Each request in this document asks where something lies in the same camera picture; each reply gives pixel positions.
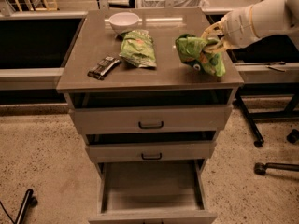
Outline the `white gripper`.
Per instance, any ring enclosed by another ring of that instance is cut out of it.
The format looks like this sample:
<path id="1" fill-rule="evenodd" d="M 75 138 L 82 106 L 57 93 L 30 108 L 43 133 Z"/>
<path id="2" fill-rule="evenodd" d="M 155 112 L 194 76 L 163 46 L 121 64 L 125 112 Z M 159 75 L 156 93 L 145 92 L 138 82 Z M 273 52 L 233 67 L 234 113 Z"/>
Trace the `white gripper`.
<path id="1" fill-rule="evenodd" d="M 235 9 L 227 13 L 221 23 L 216 22 L 208 26 L 201 37 L 207 39 L 204 52 L 219 53 L 227 49 L 245 48 L 259 40 L 253 28 L 253 6 Z"/>

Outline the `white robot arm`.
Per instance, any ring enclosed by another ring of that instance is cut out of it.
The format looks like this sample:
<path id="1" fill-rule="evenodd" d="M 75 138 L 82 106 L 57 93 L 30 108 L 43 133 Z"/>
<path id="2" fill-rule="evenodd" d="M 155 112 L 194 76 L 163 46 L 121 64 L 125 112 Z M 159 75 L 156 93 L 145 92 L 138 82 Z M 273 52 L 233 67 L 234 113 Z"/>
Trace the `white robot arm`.
<path id="1" fill-rule="evenodd" d="M 204 51 L 241 49 L 271 35 L 287 35 L 298 30 L 298 21 L 299 0 L 262 0 L 234 9 L 207 27 L 202 38 L 213 35 L 222 38 L 216 44 L 206 45 Z"/>

